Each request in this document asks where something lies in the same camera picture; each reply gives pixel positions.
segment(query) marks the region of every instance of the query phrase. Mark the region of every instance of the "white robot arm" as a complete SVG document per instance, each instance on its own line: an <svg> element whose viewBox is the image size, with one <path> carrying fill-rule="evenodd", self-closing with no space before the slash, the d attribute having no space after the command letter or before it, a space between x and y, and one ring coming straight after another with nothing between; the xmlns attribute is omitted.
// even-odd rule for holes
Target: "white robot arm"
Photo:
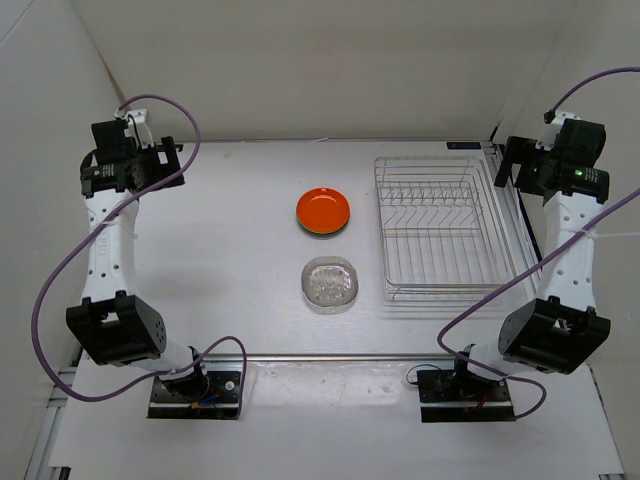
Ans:
<svg viewBox="0 0 640 480"><path fill-rule="evenodd" d="M81 165L82 193L89 226L96 228L119 203L180 168L171 137L153 143L146 110L92 125L96 150ZM164 152L167 162L158 157ZM182 177L168 186L184 183ZM160 314L138 296L134 239L139 204L125 208L91 243L82 304L67 309L67 325L98 364L132 365L174 371L197 356L192 347L167 335ZM198 400L208 381L203 363L180 374L159 377L168 390Z"/></svg>
<svg viewBox="0 0 640 480"><path fill-rule="evenodd" d="M516 188L544 197L544 251L556 250L598 215L608 197L609 177L593 164L604 146L604 127L557 112L536 142L512 137L496 186L520 163ZM509 315L497 340L467 347L472 360L507 374L538 370L571 373L609 334L610 322L596 315L592 288L594 241L585 236L546 265L537 299ZM472 377L498 375L468 364Z"/></svg>

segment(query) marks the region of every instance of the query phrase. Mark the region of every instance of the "white tabletop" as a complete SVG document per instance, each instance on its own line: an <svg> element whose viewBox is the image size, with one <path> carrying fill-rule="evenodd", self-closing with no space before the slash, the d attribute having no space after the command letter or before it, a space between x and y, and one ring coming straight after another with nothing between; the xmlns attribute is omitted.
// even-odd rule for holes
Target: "white tabletop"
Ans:
<svg viewBox="0 0 640 480"><path fill-rule="evenodd" d="M139 294L173 338L200 349L237 335L250 353L439 352L436 334L453 312L398 318L382 308L373 162L444 153L437 142L204 145L185 186L142 201ZM298 198L317 186L340 190L351 205L346 229L326 240L295 219ZM358 271L360 292L345 313L318 315L303 301L300 273L321 255L343 256ZM495 338L506 313L530 294L509 292L449 343ZM73 480L596 480L622 471L586 367L568 377L537 375L549 399L530 418L421 424L417 393L402 381L408 366L253 363L238 422L148 420L149 382L101 404L69 401L52 464L71 467ZM138 374L83 360L74 386L104 393ZM511 387L516 412L536 401L534 388Z"/></svg>
<svg viewBox="0 0 640 480"><path fill-rule="evenodd" d="M382 308L373 168L379 156L445 154L484 159L482 150L449 151L444 142L205 144L186 185L141 202L140 296L162 314L169 335L200 349L236 335L253 353L439 352L436 334L455 311L407 319ZM296 221L298 199L318 186L339 190L351 208L344 231L329 239L310 236ZM346 313L318 315L304 302L302 269L325 255L357 270L359 293ZM450 341L464 347L495 338L527 299L523 287L514 288Z"/></svg>

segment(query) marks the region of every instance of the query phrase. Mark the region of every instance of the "cable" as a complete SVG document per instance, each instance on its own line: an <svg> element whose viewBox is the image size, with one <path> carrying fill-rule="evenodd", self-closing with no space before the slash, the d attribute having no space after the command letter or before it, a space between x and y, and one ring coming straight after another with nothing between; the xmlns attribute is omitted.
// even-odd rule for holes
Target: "cable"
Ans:
<svg viewBox="0 0 640 480"><path fill-rule="evenodd" d="M584 80L582 80L581 82L579 82L578 84L576 84L574 87L572 87L567 93L565 93L560 100L558 100L556 102L556 104L552 107L552 109L547 112L547 113L551 113L554 114L555 111L569 98L571 97L571 95L573 95L575 92L577 92L579 89L581 89L582 87L584 87L585 85L587 85L588 83L593 82L594 80L597 80L599 78L602 77L606 77L608 75L614 75L617 73L632 73L632 72L640 72L640 67L620 67L620 68L612 68L610 70L604 70L602 72L596 73L588 78L585 78ZM535 273L537 270L540 270L541 268L543 268L545 265L547 265L549 262L555 260L557 257L559 257L560 255L562 255L564 252L566 252L569 248L571 248L576 242L578 242L583 236L588 234L588 231L591 230L593 227L595 227L601 220L605 219L606 217L608 217L609 215L611 215L612 213L614 213L615 211L617 211L618 209L624 207L625 205L627 205L629 202L631 202L632 200L634 200L635 198L637 198L640 195L640 188L634 190L633 192L631 192L629 195L627 195L626 197L624 197L622 200L619 200L618 202L614 203L611 207L603 210L600 214L596 215L593 219L591 219L591 221L587 222L584 227L582 227L581 231L578 231L575 233L575 235L573 235L569 240L567 240L564 244L562 244L560 247L558 247L556 250L554 250L553 252L551 252L549 255L547 255L545 258L543 258L541 261L539 261L538 263L536 263L533 267L525 270L524 272L522 272L520 275L518 275L517 277L515 277L513 280L511 280L510 282L504 284L502 287L494 290L493 292L491 292L489 295L487 295L485 298L483 298L482 300L480 300L478 303L476 303L475 305L472 305L471 307L469 307L467 310L465 310L464 312L462 312L460 315L458 315L456 318L454 318L453 320L451 320L449 323L447 323L442 330L440 330L440 333L438 333L438 338L437 338L437 342L438 345L440 346L440 348L442 348L445 352L453 355L454 357L465 361L467 363L471 363L472 365L475 365L477 367L483 368L484 370L487 370L495 375L499 375L501 377L505 377L508 378L509 380L513 380L515 382L521 382L521 383L528 383L530 385L535 385L536 387L538 387L541 391L541 395L540 395L540 399L536 402L536 404L531 407L529 410L525 411L524 413L521 413L519 415L515 415L513 418L514 420L518 420L520 418L524 418L528 415L531 415L533 412L535 412L536 410L538 410L542 404L545 402L545 400L547 399L547 389L544 387L544 385L542 385L540 382L537 382L535 380L531 380L528 378L524 378L524 377L515 377L515 376L509 376L508 374L501 372L500 370L497 370L495 368L490 367L489 365L485 365L484 363L478 362L477 360L472 360L471 358L469 358L466 355L463 355L459 352L456 352L455 350L453 350L452 348L450 348L449 346L445 345L443 339L444 336L456 325L458 325L460 322L462 322L463 320L465 320L467 317L469 317L470 315L472 315L473 313L475 313L476 311L478 311L479 309L481 309L482 307L484 307L487 303L491 302L492 300L496 299L497 297L499 297L500 295L502 295L503 293L505 293L507 290L509 290L510 288L512 288L513 286L517 285L518 283L522 282L523 280L525 280L526 278L530 277L531 275L533 275L533 273Z"/></svg>
<svg viewBox="0 0 640 480"><path fill-rule="evenodd" d="M409 374L413 372L416 368L420 368L420 367L432 367L442 371L442 369L439 366L434 365L433 363L421 363L420 365L414 365L409 370L407 370L407 374L404 376L404 379L407 381L409 385L418 385L417 377L415 382L409 381Z"/></svg>
<svg viewBox="0 0 640 480"><path fill-rule="evenodd" d="M489 393L488 392L484 392L484 395L482 396L482 399L480 399L480 401L478 402L478 405L476 405L476 410L479 408L484 407L484 404L487 403L487 400L489 399Z"/></svg>
<svg viewBox="0 0 640 480"><path fill-rule="evenodd" d="M213 395L209 395L206 398L203 398L202 400L198 400L196 403L198 405L205 405L207 403L212 403L216 398L218 398L218 394L214 393Z"/></svg>
<svg viewBox="0 0 640 480"><path fill-rule="evenodd" d="M507 373L501 372L498 369L490 367L489 365L485 365L484 363L478 362L477 360L473 360L473 359L469 358L466 355L463 355L463 354L461 354L459 352L456 352L455 350L453 350L449 346L445 345L445 343L443 341L444 336L453 327L455 327L460 322L465 320L471 314L473 314L473 313L477 312L478 310L480 310L487 303L495 300L497 297L499 297L500 295L505 293L507 290L509 290L510 288L514 287L518 283L522 282L523 280L525 280L526 278L531 276L533 273L535 273L537 270L540 270L542 267L544 267L545 265L547 265L548 263L552 262L553 260L555 260L560 255L562 255L569 248L571 248L576 242L578 242L582 237L584 237L586 235L586 233L585 233L586 231L591 230L598 223L600 223L600 221L602 221L603 219L605 219L606 217L608 217L609 215L611 215L612 213L614 213L618 209L624 207L626 204L628 204L629 202L631 202L632 200L634 200L638 196L640 196L640 188L634 190L632 193L630 193L629 195L624 197L622 200L619 200L618 202L614 203L609 208L603 210L600 214L598 214L595 217L593 217L593 219L591 221L587 222L585 224L585 226L582 227L582 230L576 232L569 240L567 240L565 243L563 243L560 247L558 247L553 252L551 252L549 255L544 257L541 261L536 263L533 267L525 270L520 275L515 277L513 280L509 281L508 283L505 283L503 286L501 286L500 288L498 288L498 289L494 290L493 292L491 292L489 295L487 295L485 298L480 300L478 303L476 303L475 305L469 307L467 310L465 310L460 315L458 315L456 318L451 320L448 324L446 324L444 326L444 328L442 330L440 330L440 333L438 333L438 338L437 338L438 345L440 345L440 348L442 348L445 352L453 355L454 357L459 358L460 360L463 360L463 361L465 361L467 363L470 363L472 365L475 365L477 367L483 368L483 369L485 369L485 370L487 370L487 371L489 371L489 372L491 372L491 373L493 373L495 375L499 375L501 377L506 377L509 380L513 380L515 382L528 383L530 385L535 385L536 387L540 388L540 390L542 392L542 395L541 395L540 399L538 400L538 402L533 407L531 407L529 410L527 410L526 412L521 413L519 415L516 415L514 417L514 419L517 420L519 418L526 417L528 415L531 415L536 410L538 410L542 406L542 404L544 403L544 401L547 398L547 390L546 390L546 388L544 388L544 386L541 383L539 383L539 382L537 382L535 380L531 380L529 378L523 378L523 377L511 377Z"/></svg>
<svg viewBox="0 0 640 480"><path fill-rule="evenodd" d="M560 105L562 105L564 102L567 101L567 99L571 95L576 93L578 90L580 90L586 84L593 82L594 80L598 80L599 78L606 77L606 76L609 76L609 75L615 75L616 73L639 73L639 72L640 72L640 67L619 67L619 68L612 68L610 70L604 70L602 72L599 72L599 73L596 73L594 75L591 75L590 77L585 78L580 83L575 85L567 93L565 93L560 98L560 100L558 100L556 102L556 104L551 108L550 112L554 113L558 108L560 108Z"/></svg>
<svg viewBox="0 0 640 480"><path fill-rule="evenodd" d="M63 392L65 392L71 398L75 398L76 400L79 400L81 402L102 402L104 400L108 400L110 398L117 397L118 395L126 392L131 387L133 387L134 385L137 385L138 383L146 380L147 378L152 378L152 377L155 377L155 376L158 376L158 375L166 375L166 374L170 373L170 372L167 372L167 371L149 372L149 373L147 373L145 375L142 375L142 376L136 378L132 382L128 383L127 385L123 386L122 388L119 388L118 390L116 390L114 392L107 393L105 395L99 395L99 396L96 396L96 397L83 395L81 393L78 393L78 392L74 391L72 388L68 387L60 379L60 377L58 377L58 375L53 370L51 365L49 365L49 362L47 361L47 358L46 358L46 356L44 354L44 351L42 350L42 345L40 344L40 334L38 332L38 321L39 321L39 316L40 316L40 310L42 309L42 304L44 302L44 298L45 298L47 292L49 291L49 288L51 287L51 285L55 281L55 279L58 277L58 275L60 275L62 270L64 270L64 268L71 262L71 260L73 260L87 245L89 245L98 235L100 235L100 232L102 232L102 230L104 230L104 228L107 226L107 224L110 221L112 221L116 217L116 215L118 215L119 212L121 212L122 210L127 208L131 203L139 200L140 197L146 195L147 193L153 192L154 190L162 188L167 183L173 181L174 179L178 178L180 175L184 174L184 172L186 172L189 169L189 167L191 166L191 164L195 160L196 156L198 155L198 151L200 150L200 145L202 143L202 136L200 134L200 127L198 126L198 123L196 122L196 119L193 117L193 115L191 115L191 113L189 113L189 111L185 107L180 105L178 102L175 102L175 101L173 101L173 100L171 100L171 99L169 99L167 97L163 97L161 95L155 95L155 94L147 93L147 94L142 94L142 95L136 95L135 97L132 97L129 100L125 101L122 105L120 105L119 110L122 110L122 109L126 108L127 106L129 106L130 104L132 104L134 102L137 102L138 100L142 100L142 99L154 99L154 100L159 100L159 101L164 102L164 103L168 103L169 105L172 105L172 106L176 107L178 110L180 110L189 119L189 121L191 122L191 125L193 126L193 130L195 132L195 135L196 135L196 143L195 143L195 146L193 148L193 151L191 152L191 155L189 156L189 159L185 162L184 166L182 168L180 168L178 171L176 171L176 172L172 173L171 175L169 175L168 177L166 177L166 178L154 183L153 185L148 186L147 188L141 190L140 192L135 193L134 195L129 197L127 200L125 200L122 203L116 205L113 208L113 210L111 210L111 212L109 212L109 214L107 214L105 219L99 225L97 225L93 229L93 231L91 231L91 233L89 233L89 235L87 235L87 237L84 240L82 240L78 244L78 246L76 246L71 251L71 253L69 253L62 260L62 262L60 262L60 264L56 268L54 268L53 272L51 272L51 275L49 275L49 277L47 277L47 279L45 280L44 284L42 285L42 288L40 289L40 292L38 293L38 296L36 297L36 301L35 301L35 303L33 305L33 311L31 313L31 343L33 344L33 349L35 351L36 357L38 358L38 361L40 362L40 365L42 366L42 368L45 371L45 373L49 376L49 378L53 381L53 383L58 388L60 388ZM241 377L241 381L240 381L240 385L241 385L240 399L238 401L238 416L239 416L240 415L240 410L242 408L242 392L243 392L243 389L244 389L244 380L245 380L246 368L247 368L247 352L246 352L246 349L244 348L244 345L242 344L242 342L239 339L237 339L236 337L226 336L226 337L222 337L219 340L216 340L206 350L204 350L193 362L191 362L186 367L183 367L181 369L176 370L174 373L183 373L183 372L189 370L190 368L194 367L195 365L200 363L204 359L204 357L211 350L213 350L215 347L217 347L219 344L221 344L222 342L225 342L225 341L233 341L233 342L237 343L238 346L240 347L240 350L242 351L242 368L243 369L242 369L242 377Z"/></svg>

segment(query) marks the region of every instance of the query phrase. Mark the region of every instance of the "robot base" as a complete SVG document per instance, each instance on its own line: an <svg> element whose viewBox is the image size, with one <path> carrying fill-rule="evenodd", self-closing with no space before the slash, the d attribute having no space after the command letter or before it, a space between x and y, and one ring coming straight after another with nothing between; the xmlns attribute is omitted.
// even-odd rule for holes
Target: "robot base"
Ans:
<svg viewBox="0 0 640 480"><path fill-rule="evenodd" d="M155 378L149 398L147 418L236 420L238 418L238 397L240 395L240 372L207 372L211 394L216 394L215 402L193 408L193 400L167 391L162 382Z"/></svg>
<svg viewBox="0 0 640 480"><path fill-rule="evenodd" d="M463 397L459 389L446 388L452 373L453 370L417 372L422 423L513 421L513 404L506 382L489 387L486 398L484 395L469 398Z"/></svg>

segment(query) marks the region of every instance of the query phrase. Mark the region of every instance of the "purple cable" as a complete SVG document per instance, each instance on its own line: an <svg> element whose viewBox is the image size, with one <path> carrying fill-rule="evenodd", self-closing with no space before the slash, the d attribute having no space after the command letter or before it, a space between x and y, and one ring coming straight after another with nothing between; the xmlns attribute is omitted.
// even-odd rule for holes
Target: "purple cable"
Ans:
<svg viewBox="0 0 640 480"><path fill-rule="evenodd" d="M604 70L600 73L596 73L595 75L591 75L588 78L585 78L583 81L578 83L575 87L565 93L560 100L556 102L556 104L551 108L552 112L555 112L560 105L562 105L571 95L576 93L582 87L584 87L587 83L591 83L594 80L598 80L599 78L606 77L608 75L615 75L616 73L640 73L640 67L620 67L620 68L612 68L610 70Z"/></svg>
<svg viewBox="0 0 640 480"><path fill-rule="evenodd" d="M558 100L556 102L556 104L553 106L553 108L551 109L551 112L555 112L560 107L560 105L562 105L571 95L573 95L575 92L577 92L579 89L581 89L582 87L584 87L588 83L591 83L594 80L597 80L597 79L602 78L602 77L606 77L608 75L614 75L616 73L630 73L630 72L640 72L640 67L612 68L610 70L604 70L604 71L602 71L600 73L596 73L596 74L594 74L594 75L592 75L592 76L590 76L588 78L585 78L580 83L578 83L573 88L571 88L567 93L565 93L560 98L560 100ZM484 363L478 362L477 360L472 360L471 358L467 357L466 355L458 353L455 350L453 350L452 348L450 348L447 345L445 345L445 343L443 341L444 336L453 327L458 325L460 322L465 320L467 317L469 317L473 313L475 313L478 310L480 310L487 303L489 303L492 300L496 299L497 297L502 295L504 292L506 292L507 290L509 290L513 286L517 285L518 283L520 283L521 281L523 281L527 277L531 276L534 272L536 272L537 270L540 270L542 267L544 267L549 262L551 262L554 259L556 259L558 256L562 255L569 248L571 248L572 245L574 245L578 240L580 240L585 235L586 231L592 229L594 226L596 226L598 224L598 222L600 222L604 218L608 217L609 215L611 215L613 212L615 212L619 208L624 207L627 203L631 202L638 195L640 195L640 188L638 188L634 192L630 193L629 195L627 195L626 197L624 197L622 200L620 200L619 202L615 203L611 207L609 207L606 210L602 211L599 215L595 216L590 222L586 223L585 226L582 227L583 231L577 232L573 237L571 237L569 240L567 240L563 245L561 245L556 250L551 252L549 255L547 255L540 262L536 263L533 267L531 267L528 270L524 271L523 273L521 273L520 275L515 277L510 282L504 284L502 287L498 288L497 290L494 290L493 292L491 292L489 295L487 295L485 298L480 300L475 305L469 307L467 310L465 310L460 315L458 315L456 318L454 318L449 323L447 323L444 326L444 328L442 330L440 330L440 333L438 333L438 338L437 338L438 345L440 345L440 348L442 348L445 352L453 355L454 357L456 357L456 358L458 358L458 359L460 359L462 361L471 363L472 365L475 365L477 367L483 368L484 370L487 370L487 371L489 371L489 372L491 372L491 373L493 373L495 375L499 375L501 377L505 377L505 378L508 378L509 380L513 380L513 381L516 381L516 382L528 383L530 385L535 385L536 387L538 387L540 389L540 391L542 393L540 395L540 399L536 402L536 404L533 407L531 407L529 410L527 410L526 412L521 413L519 415L515 415L513 417L515 420L517 420L519 418L526 417L528 415L531 415L533 412L535 412L536 410L538 410L542 406L542 404L547 399L547 389L544 387L544 385L542 385L540 382L537 382L535 380L531 380L531 379L528 379L528 378L524 378L524 377L511 377L507 373L501 372L500 370L492 368L489 365L485 365Z"/></svg>
<svg viewBox="0 0 640 480"><path fill-rule="evenodd" d="M42 350L42 345L40 344L40 335L39 335L39 332L38 332L38 319L39 319L39 316L40 316L40 309L42 308L42 303L44 301L44 298L45 298L47 292L49 291L49 288L51 287L51 285L53 284L55 279L58 277L58 275L60 275L60 272L62 272L62 270L64 270L64 268L71 262L71 260L73 260L87 245L89 245L100 234L100 232L102 230L104 230L104 228L106 227L108 222L113 220L119 212L121 212L122 210L127 208L127 206L129 206L131 203L139 200L140 197L142 197L143 195L146 195L147 193L153 192L153 191L163 187L167 183L171 182L175 178L177 178L180 175L182 175L184 172L186 172L189 169L189 167L191 166L191 164L195 160L196 156L198 155L198 151L200 150L200 144L202 143L202 137L201 137L201 134L200 134L200 127L198 126L198 123L196 122L196 119L193 117L193 115L191 115L191 113L185 107L180 105L178 102L175 102L175 101L173 101L173 100L171 100L169 98L163 97L161 95L155 95L155 94L151 94L151 93L146 93L146 94L142 94L142 95L136 95L135 97L131 97L129 100L125 101L122 105L120 105L118 110L122 110L122 109L126 108L127 106L131 105L132 103L137 102L138 100L142 100L142 99L154 99L154 100L159 100L159 101L164 102L164 103L168 103L169 105L173 105L178 110L180 110L182 113L184 113L185 116L189 119L189 121L191 122L191 125L193 126L193 130L194 130L194 132L196 134L196 143L195 143L195 146L193 148L193 151L191 152L191 155L189 156L189 159L186 161L184 166L182 168L180 168L180 170L178 170L177 172L174 172L171 175L169 175L168 177L164 178L163 180L160 180L159 182L156 182L153 185L148 186L147 188L145 188L145 189L141 190L140 192L132 195L127 200L123 201L122 203L120 203L116 207L114 207L114 209L111 210L111 212L109 212L109 214L105 217L105 219L102 221L102 223L97 225L96 228L94 228L93 231L91 233L89 233L89 235L87 235L87 237L84 240L82 240L82 242L80 242L78 244L78 246L75 247L71 251L71 253L69 253L62 260L62 262L60 262L60 264L53 270L51 275L49 275L49 277L45 280L44 285L42 286L42 288L40 289L40 292L38 293L38 296L36 297L36 301L35 301L35 304L33 306L33 311L31 313L31 342L33 344L33 349L34 349L34 351L36 353L36 357L38 358L38 361L40 362L40 365L42 366L42 368L44 369L46 374L49 376L49 378L53 381L53 383L58 388L60 388L60 390L65 392L71 398L75 398L76 400L79 400L81 402L102 402L104 400L108 400L110 398L117 397L118 395L126 392L131 387L133 387L134 385L137 385L138 383L142 382L143 380L146 380L147 378L156 377L158 375L166 375L166 374L169 373L167 371L149 372L149 373L147 373L145 375L142 375L142 376L136 378L132 382L128 383L127 385L123 386L122 388L119 388L118 390L116 390L114 392L107 393L105 395L99 395L97 397L90 397L90 396L87 396L87 395L82 395L81 393L78 393L75 390L73 390L72 388L68 387L60 379L60 377L58 377L58 375L53 370L51 365L49 365L49 362L47 361L47 358L44 355L44 352ZM247 371L247 352L246 352L245 347L242 344L242 342L236 337L226 336L226 337L223 337L223 338L221 338L219 340L216 340L206 350L204 350L193 362L191 362L189 365L187 365L185 367L182 367L182 368L176 370L174 373L182 373L182 372L185 372L185 371L189 370L190 368L194 367L195 365L200 363L205 358L205 356L209 352L211 352L211 350L213 350L215 347L217 347L219 344L221 344L222 342L225 342L225 341L233 341L233 342L237 343L238 346L240 347L240 350L242 351L242 377L241 377L241 380L240 380L240 392L242 392L243 388L244 388L245 372ZM238 400L238 414L237 414L237 416L240 416L240 411L241 410L242 410L242 394L240 394L240 398Z"/></svg>
<svg viewBox="0 0 640 480"><path fill-rule="evenodd" d="M492 300L495 300L497 297L502 295L504 292L506 292L507 290L509 290L513 286L517 285L518 283L520 283L521 281L523 281L527 277L531 276L534 272L536 272L537 270L540 270L542 267L547 265L549 262L555 260L557 257L562 255L569 248L571 248L577 241L579 241L583 236L585 236L586 235L586 233L585 233L586 231L592 229L601 220L603 220L604 218L608 217L609 215L611 215L613 212L615 212L619 208L624 207L627 203L631 202L633 199L635 199L639 195L640 195L640 188L638 188L637 190L633 191L632 193L630 193L629 195L627 195L626 197L624 197L622 200L618 201L617 203L613 204L612 206L610 206L606 210L603 210L599 215L596 215L590 222L587 222L584 225L584 227L582 227L581 231L576 232L569 240L567 240L565 243L563 243L560 247L555 249L549 255L544 257L540 262L536 263L533 267L525 270L524 272L522 272L520 275L515 277L510 282L505 283L502 287L494 290L493 292L491 292L489 295L487 295L485 298L480 300L475 305L469 307L467 310L462 312L456 318L451 320L447 325L445 325L445 327L442 330L440 330L440 333L438 333L438 338L437 338L438 345L440 345L440 348L442 348L447 353L453 355L454 357L459 358L460 360L468 362L468 363L470 363L472 365L475 365L477 367L483 368L483 369L485 369L485 370L487 370L487 371L489 371L489 372L491 372L491 373L493 373L495 375L499 375L501 377L506 377L506 378L508 378L510 380L514 380L516 382L529 383L531 385L535 385L538 388L540 388L540 390L542 391L542 396L540 397L540 400L538 400L538 402L533 407L531 407L529 410L527 410L526 412L521 413L520 415L516 415L514 417L515 419L519 419L519 418L523 418L523 417L526 417L528 415L531 415L533 412L535 412L536 410L538 410L542 406L542 404L544 403L544 401L547 398L547 390L544 388L544 386L541 383L536 382L535 380L530 380L528 378L510 377L509 374L507 374L507 373L501 372L500 370L492 368L489 365L485 365L484 363L478 362L477 360L473 360L473 359L467 357L466 355L462 355L461 353L458 353L455 350L453 350L452 348L450 348L447 345L445 345L445 343L443 341L444 336L453 327L455 327L460 322L462 322L464 319L466 319L469 315L477 312L482 307L484 307L487 303L491 302Z"/></svg>

